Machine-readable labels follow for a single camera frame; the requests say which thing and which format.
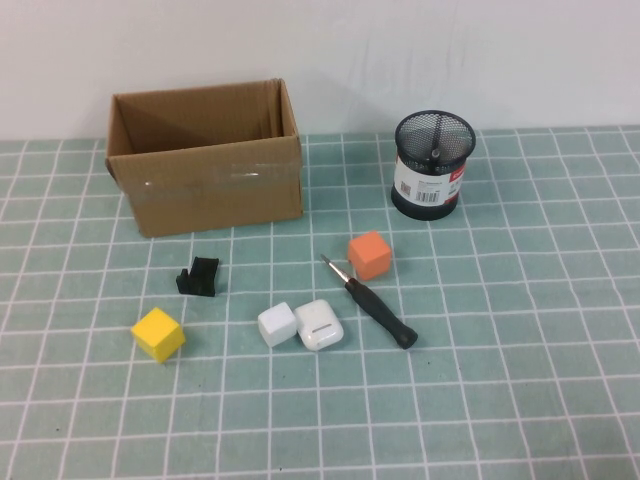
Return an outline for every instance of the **mesh pen holder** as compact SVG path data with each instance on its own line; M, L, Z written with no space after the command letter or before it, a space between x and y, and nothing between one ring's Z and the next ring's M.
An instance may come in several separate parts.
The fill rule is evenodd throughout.
M426 110L402 120L396 128L398 157L391 201L408 217L437 220L458 204L467 157L476 135L452 113Z

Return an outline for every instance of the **yellow cube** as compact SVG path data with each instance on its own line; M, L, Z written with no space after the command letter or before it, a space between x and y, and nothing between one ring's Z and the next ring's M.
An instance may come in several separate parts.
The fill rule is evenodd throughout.
M180 324L157 307L136 323L131 333L140 348L159 363L186 341Z

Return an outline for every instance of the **cardboard box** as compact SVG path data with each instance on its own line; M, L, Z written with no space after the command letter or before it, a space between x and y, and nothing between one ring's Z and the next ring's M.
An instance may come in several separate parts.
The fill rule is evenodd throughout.
M303 212L300 137L281 79L114 95L106 165L146 237Z

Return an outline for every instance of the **white wall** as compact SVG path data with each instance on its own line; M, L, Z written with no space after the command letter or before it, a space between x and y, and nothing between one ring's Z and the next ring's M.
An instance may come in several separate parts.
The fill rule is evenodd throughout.
M0 138L104 136L115 92L283 77L302 132L640 123L637 0L0 0Z

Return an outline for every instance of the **white earbud case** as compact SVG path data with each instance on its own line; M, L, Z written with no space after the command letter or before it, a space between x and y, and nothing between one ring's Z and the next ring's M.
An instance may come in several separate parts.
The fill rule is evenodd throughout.
M309 350L315 352L342 340L344 329L326 300L307 303L293 313L298 335Z

